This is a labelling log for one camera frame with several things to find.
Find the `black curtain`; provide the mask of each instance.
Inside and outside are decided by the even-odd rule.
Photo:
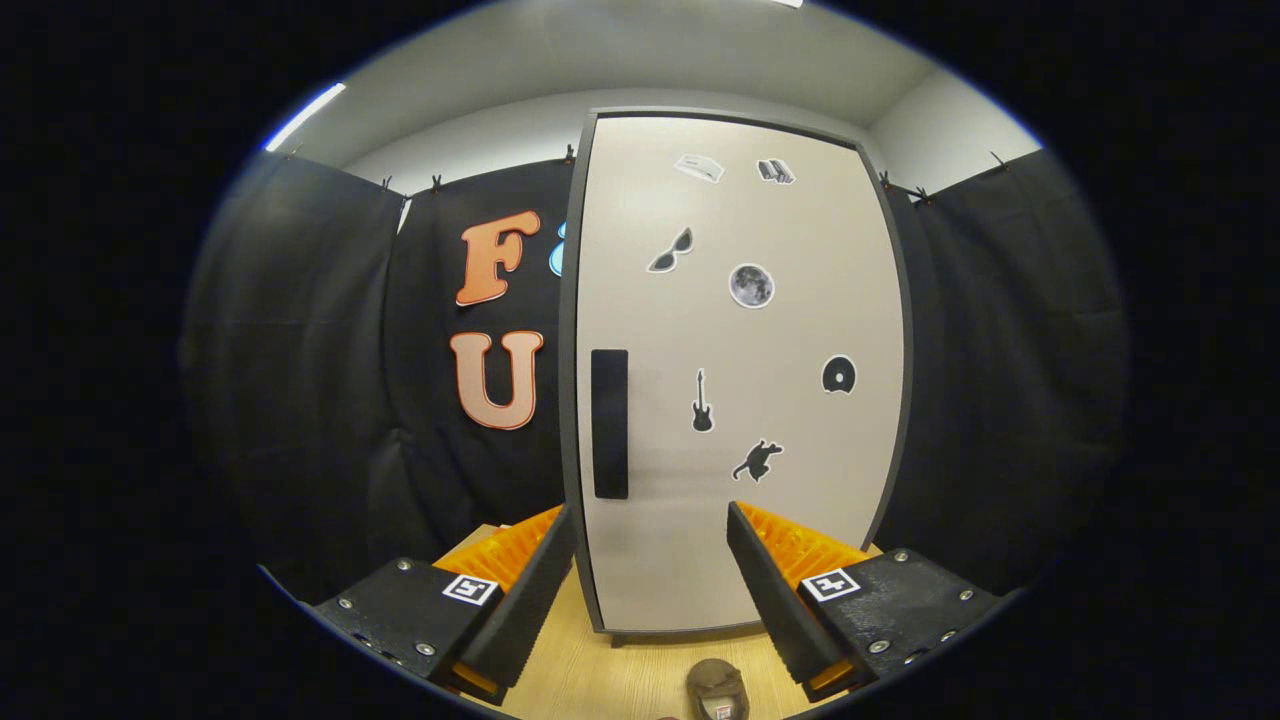
[[[204,460],[236,489],[264,565],[319,602],[396,556],[434,560],[480,523],[563,502],[559,277],[549,258],[572,164],[532,163],[402,196],[261,154],[230,188],[193,275],[184,373]],[[1107,250],[1079,190],[1038,151],[927,202],[886,190],[910,286],[913,395],[874,542],[1004,593],[1083,525],[1120,445],[1128,346]],[[534,211],[502,297],[454,301],[462,232]],[[536,409],[485,428],[458,400],[449,338],[480,332],[489,397],[502,336],[534,331]]]
[[[1120,451],[1129,345],[1106,241],[1043,150],[928,200],[886,192],[914,383],[874,542],[1005,593],[1084,525]]]
[[[394,471],[379,336],[403,200],[261,152],[193,273],[180,355],[197,450],[234,488],[262,564],[306,602],[378,560],[366,506]]]
[[[404,473],[371,488],[370,527],[376,547],[434,560],[481,523],[515,524],[564,501],[559,450],[559,275],[550,255],[562,242],[573,165],[531,163],[428,190],[412,197],[396,237],[387,290],[387,378],[401,430],[396,456]],[[534,211],[538,232],[521,240],[515,270],[498,268],[504,295],[458,306],[467,243],[474,225]],[[511,361],[502,337],[516,331],[543,336],[534,356],[536,406],[513,430],[468,418],[458,398],[457,361],[449,338],[489,336],[485,386],[489,398],[512,398]]]

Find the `black handle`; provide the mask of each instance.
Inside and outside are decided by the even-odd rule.
[[[627,498],[627,351],[591,351],[595,497]]]

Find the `cabinet door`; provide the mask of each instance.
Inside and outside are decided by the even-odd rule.
[[[864,547],[891,487],[908,334],[878,187],[851,147],[716,118],[602,115],[580,163],[584,579],[607,632],[758,621],[728,502]]]

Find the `cat sticker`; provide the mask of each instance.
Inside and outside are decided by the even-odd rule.
[[[755,480],[756,484],[759,484],[760,478],[763,478],[764,475],[767,475],[769,473],[769,470],[771,470],[771,468],[768,465],[769,456],[782,452],[783,448],[782,448],[781,445],[778,445],[776,442],[771,442],[768,446],[765,446],[764,445],[765,442],[767,441],[764,438],[760,438],[759,445],[756,445],[755,447],[753,447],[746,454],[746,460],[744,460],[742,464],[739,465],[737,468],[733,468],[733,479],[735,480],[739,479],[739,477],[737,477],[739,473],[741,473],[742,470],[746,470],[751,475],[751,479]]]

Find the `table surface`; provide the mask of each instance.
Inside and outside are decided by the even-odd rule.
[[[449,553],[492,536],[480,525]],[[872,546],[872,556],[881,551]],[[763,626],[717,635],[628,638],[611,647],[609,635],[591,629],[575,562],[552,603],[529,664],[502,706],[470,696],[479,705],[524,720],[659,720],[698,717],[685,691],[685,675],[699,660],[719,657],[741,670],[751,717],[788,717],[824,702],[810,703],[773,648]]]

